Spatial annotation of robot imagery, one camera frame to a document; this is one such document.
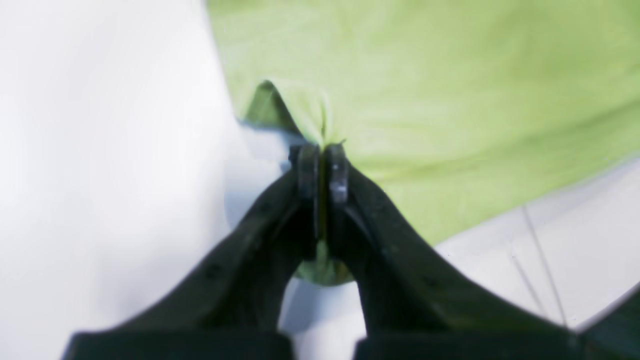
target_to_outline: white surface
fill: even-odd
[[[200,1],[0,2],[0,358],[59,358],[72,332],[156,301],[282,172],[290,141],[237,126]],[[639,179],[631,164],[529,206],[570,325],[640,277]],[[438,251],[559,321],[533,245],[518,209]],[[301,358],[349,359],[355,285],[293,281],[287,296],[313,300],[285,305]]]

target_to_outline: black plastic jaw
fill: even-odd
[[[292,359],[277,333],[280,306],[321,237],[358,283],[369,335],[358,360],[625,358],[596,344],[607,341],[606,329],[624,325],[620,311],[632,316],[637,306],[579,336],[459,273],[351,166],[341,145],[322,155],[313,145],[294,147],[290,161],[292,169],[169,295],[112,331],[76,335],[65,359]],[[258,351],[243,352],[239,342]]]

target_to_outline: green fabric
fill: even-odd
[[[209,12],[237,115],[346,140],[432,245],[640,148],[637,0],[210,0]],[[344,280],[331,271],[303,276]]]

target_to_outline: lime green cloth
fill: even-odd
[[[432,245],[640,149],[637,0],[210,0],[209,12],[238,116],[346,140]],[[304,276],[343,281],[323,269]]]

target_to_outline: black clamp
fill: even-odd
[[[341,145],[323,153],[293,147],[290,161],[292,169],[171,293],[110,331],[76,334],[65,360],[293,359],[277,329],[280,306],[322,236],[358,283],[368,337],[356,359],[604,354],[459,273],[349,163]]]

